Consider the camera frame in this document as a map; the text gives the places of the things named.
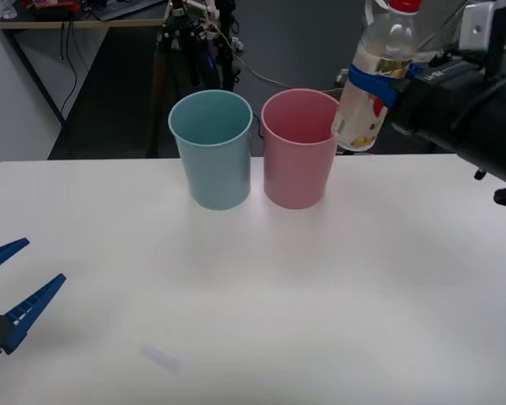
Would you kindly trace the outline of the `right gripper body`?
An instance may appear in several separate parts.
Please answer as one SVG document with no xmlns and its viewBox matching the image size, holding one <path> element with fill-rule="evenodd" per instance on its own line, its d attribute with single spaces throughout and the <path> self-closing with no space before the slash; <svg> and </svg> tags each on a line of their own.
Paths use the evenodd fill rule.
<svg viewBox="0 0 506 405">
<path fill-rule="evenodd" d="M 390 124 L 443 149 L 455 149 L 471 104 L 485 90 L 483 64 L 474 56 L 443 57 L 390 87 L 396 94 Z"/>
</svg>

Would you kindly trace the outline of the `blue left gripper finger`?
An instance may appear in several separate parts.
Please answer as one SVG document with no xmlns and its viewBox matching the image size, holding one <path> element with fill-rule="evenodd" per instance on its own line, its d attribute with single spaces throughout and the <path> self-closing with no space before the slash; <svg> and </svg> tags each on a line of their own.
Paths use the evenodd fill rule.
<svg viewBox="0 0 506 405">
<path fill-rule="evenodd" d="M 66 280 L 64 274 L 58 274 L 27 299 L 0 315 L 0 354 L 10 355 L 17 349 Z"/>
<path fill-rule="evenodd" d="M 13 255 L 24 249 L 29 243 L 30 242 L 26 238 L 22 238 L 0 246 L 0 266 Z"/>
</svg>

